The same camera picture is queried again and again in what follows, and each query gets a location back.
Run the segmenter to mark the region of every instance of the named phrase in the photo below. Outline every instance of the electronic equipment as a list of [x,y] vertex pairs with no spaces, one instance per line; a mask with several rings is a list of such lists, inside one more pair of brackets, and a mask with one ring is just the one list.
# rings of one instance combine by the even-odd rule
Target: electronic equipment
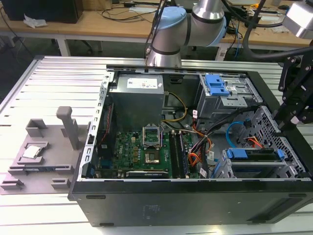
[[69,197],[95,227],[275,223],[313,200],[278,107],[256,72],[107,65]]
[[24,20],[24,14],[37,20],[76,23],[83,14],[82,0],[2,0],[12,21]]

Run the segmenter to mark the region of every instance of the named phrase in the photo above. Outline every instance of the slotted metal table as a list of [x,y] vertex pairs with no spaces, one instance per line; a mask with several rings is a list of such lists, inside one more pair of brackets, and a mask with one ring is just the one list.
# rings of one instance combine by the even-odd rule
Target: slotted metal table
[[[27,135],[30,118],[61,124],[59,106],[71,106],[78,124],[87,124],[96,106],[100,83],[108,64],[143,65],[143,59],[51,57],[35,59],[0,105],[0,182]],[[278,100],[282,68],[274,63],[185,60],[184,67],[257,71]],[[299,125],[313,146],[313,125]],[[179,227],[93,228],[76,202],[67,194],[0,196],[0,234],[313,234],[313,204],[276,224]]]

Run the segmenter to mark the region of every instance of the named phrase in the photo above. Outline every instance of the computer case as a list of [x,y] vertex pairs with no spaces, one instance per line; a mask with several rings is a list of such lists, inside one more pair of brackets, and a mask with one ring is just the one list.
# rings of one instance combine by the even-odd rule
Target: computer case
[[[203,76],[205,73],[219,75],[224,73],[222,70],[153,69],[123,67],[121,65],[108,67],[107,70],[100,90],[94,121],[90,125],[90,137],[96,135],[97,123],[101,120],[100,109],[104,106],[104,99],[110,91],[108,81],[111,81],[113,84],[111,86],[114,86],[114,83],[118,82],[116,74],[119,72],[136,74],[137,76],[139,74],[160,75],[166,73],[177,76],[178,74]],[[245,79],[251,87],[254,96],[245,94],[244,86],[237,86],[238,95],[239,93],[243,94],[247,105],[250,101],[257,101],[259,105],[268,110],[268,117],[271,116],[270,113],[279,108],[277,99],[257,72],[227,71],[227,73],[223,75],[223,78],[228,86]],[[141,115],[144,115],[148,110],[145,106]],[[275,124],[273,121],[272,124],[266,122],[266,117],[258,118],[257,121],[260,124],[256,125],[260,125],[260,127],[269,127]],[[291,156],[286,158],[286,161],[289,161],[289,163],[292,163],[293,160],[298,162],[294,165],[298,172],[297,177],[282,178],[277,176],[268,179],[127,179],[126,176],[103,179],[97,176],[93,177],[90,174],[90,172],[97,170],[97,161],[95,159],[99,154],[92,150],[94,148],[92,143],[86,144],[82,158],[79,160],[80,167],[76,168],[76,180],[73,180],[71,185],[69,199],[78,202],[93,227],[276,223],[313,202],[313,184],[311,180],[313,151],[296,128],[284,131],[277,137],[274,136],[271,129],[263,134],[263,138],[259,137],[258,134],[255,134],[255,136],[258,136],[262,141],[266,139],[265,136],[273,136],[275,141],[273,141],[272,146],[279,144],[279,148],[284,149]],[[284,139],[285,143],[281,143],[278,140],[280,138]],[[218,140],[213,140],[213,142],[215,146],[219,143]]]
[[83,14],[82,0],[2,0],[1,2],[12,21],[24,20],[25,14],[33,19],[74,24]]

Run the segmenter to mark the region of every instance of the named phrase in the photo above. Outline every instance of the black cable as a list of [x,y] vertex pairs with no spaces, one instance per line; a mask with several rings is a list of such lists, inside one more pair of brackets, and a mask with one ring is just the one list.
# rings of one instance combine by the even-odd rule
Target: black cable
[[225,53],[225,56],[227,55],[227,53],[230,51],[230,49],[233,47],[233,45],[235,44],[235,42],[236,42],[236,38],[237,38],[237,35],[235,34],[235,37],[234,37],[234,41],[232,42],[232,44],[230,45],[230,47],[227,49],[227,51],[226,51],[226,53]]
[[21,42],[21,44],[24,46],[24,48],[27,50],[27,52],[31,55],[32,58],[34,58],[34,55],[33,53],[30,52],[30,50],[25,46],[25,44],[23,43],[23,41],[21,40],[21,38],[16,35],[16,33],[13,31],[13,29],[11,29],[11,27],[9,26],[9,24],[7,23],[7,21],[5,20],[3,14],[2,14],[2,10],[3,10],[3,7],[0,8],[0,14],[1,14],[1,17],[4,21],[4,23],[6,24],[6,26],[11,30],[11,32],[19,39],[19,41]]
[[244,45],[244,53],[254,59],[280,59],[280,58],[286,58],[289,56],[295,56],[295,55],[303,55],[305,53],[313,53],[313,46],[310,47],[305,47],[305,48],[300,48],[300,49],[295,49],[295,50],[289,50],[289,51],[282,51],[282,52],[277,52],[277,53],[271,53],[271,54],[257,54],[254,53],[250,48],[249,48],[249,36],[250,33],[255,25],[255,22],[258,18],[259,13],[261,12],[261,9],[264,5],[266,0],[261,0],[259,3],[259,7],[256,9],[254,16],[252,18],[252,23],[249,25],[245,38],[243,40],[243,45]]
[[160,11],[158,11],[158,10],[159,10],[159,6],[158,6],[158,9],[157,9],[157,12],[156,12],[157,16],[154,18],[154,21],[153,21],[154,23],[153,23],[153,25],[152,25],[152,27],[151,27],[151,32],[149,33],[149,36],[148,36],[148,38],[147,38],[147,40],[146,40],[146,43],[145,43],[144,58],[146,57],[146,48],[147,48],[148,40],[149,40],[149,38],[151,37],[151,34],[153,33],[154,25],[155,25],[155,30],[154,30],[155,33],[153,34],[153,37],[152,37],[152,40],[151,40],[151,45],[153,44],[153,42],[154,42],[154,40],[155,40],[155,38],[156,38],[157,29],[158,29],[158,26],[159,26],[159,24],[160,24],[161,17],[162,17],[162,13],[163,13],[163,10],[164,10],[164,8],[165,8],[165,6],[166,6],[166,3],[167,3],[167,1],[164,0],[164,3],[163,3],[163,5],[162,5]]
[[143,51],[143,58],[146,58],[146,50],[147,50],[148,41],[149,41],[149,39],[150,39],[150,37],[151,37],[151,35],[152,35],[152,33],[153,33],[153,29],[154,29],[154,27],[155,27],[155,23],[156,23],[156,20],[157,20],[157,18],[158,18],[158,14],[159,14],[160,7],[161,7],[161,5],[162,5],[162,1],[163,1],[163,0],[160,0],[159,4],[158,4],[158,6],[157,6],[157,9],[156,9],[155,16],[153,17],[151,30],[150,30],[149,35],[148,35],[148,37],[147,37],[147,40],[146,40],[146,42],[145,42],[145,48],[144,48],[144,51]]
[[[173,112],[173,117],[174,117],[174,119],[176,119],[176,114],[175,114],[175,112]],[[181,129],[185,129],[185,127],[182,125],[182,123],[181,123],[180,121],[176,121],[176,122],[179,124],[179,126],[180,126]]]
[[[257,105],[253,105],[247,108],[241,108],[241,109],[237,109],[236,111],[228,114],[227,116],[225,116],[224,118],[222,118],[221,120],[218,120],[215,124],[213,124],[205,133],[206,136],[212,134],[214,131],[220,129],[223,125],[230,123],[236,116],[238,116],[239,114],[242,113],[246,113],[246,112],[250,112],[250,111],[256,111],[259,108],[259,106]],[[206,142],[207,137],[204,136],[200,142],[198,143],[197,147],[194,148],[194,150],[192,152],[197,152],[199,150],[199,148]]]
[[206,172],[205,177],[202,174],[200,174],[201,179],[206,179],[209,177],[209,167],[208,167],[207,161],[206,161],[205,149],[206,149],[206,142],[201,146],[201,149],[200,149],[200,155],[201,155],[201,160],[202,160],[201,168]]
[[105,12],[107,12],[107,11],[104,10],[104,11],[101,13],[102,17],[105,18],[105,19],[113,20],[113,21],[129,21],[129,20],[135,20],[138,16],[141,17],[141,16],[143,16],[143,15],[151,14],[151,13],[154,13],[154,12],[156,12],[156,11],[146,12],[146,13],[142,13],[142,14],[138,14],[137,12],[135,12],[135,13],[137,13],[136,16],[131,16],[131,17],[122,18],[122,19],[116,19],[116,18],[106,17],[106,16],[103,15],[103,13],[105,13]]
[[156,38],[157,29],[158,29],[158,26],[159,26],[159,24],[160,24],[160,22],[161,22],[162,13],[163,13],[163,10],[164,10],[165,6],[166,6],[166,1],[164,2],[164,4],[162,5],[162,8],[161,8],[161,10],[160,10],[160,13],[159,13],[159,16],[158,16],[158,21],[156,22],[155,33],[154,33],[154,35],[153,35],[153,37],[152,37],[152,40],[151,40],[151,45],[153,45],[153,42],[154,42],[154,40],[155,40],[155,38]]
[[[229,5],[228,5],[228,3],[227,3],[227,1],[226,0],[222,0],[222,3],[224,4],[224,6],[227,8],[227,10],[228,11],[230,11],[230,13],[234,16],[234,17],[236,17],[237,19],[239,19],[240,21],[242,21],[242,22],[244,22],[244,23],[247,23],[248,25],[250,25],[252,22],[253,22],[253,20],[252,21],[249,21],[249,20],[247,20],[247,19],[245,19],[245,18],[243,18],[243,17],[241,17],[240,15],[238,15],[237,14],[237,12],[235,12]],[[278,26],[281,26],[282,25],[282,23],[274,23],[274,24],[255,24],[255,26],[257,26],[257,27],[262,27],[262,28],[274,28],[274,27],[278,27]]]

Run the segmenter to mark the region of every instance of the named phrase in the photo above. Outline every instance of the connector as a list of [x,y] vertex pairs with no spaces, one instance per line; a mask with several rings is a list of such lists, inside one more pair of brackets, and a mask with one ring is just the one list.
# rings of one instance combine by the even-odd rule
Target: connector
[[244,121],[244,126],[245,128],[250,128],[252,126],[252,122],[249,118],[247,118],[245,121]]

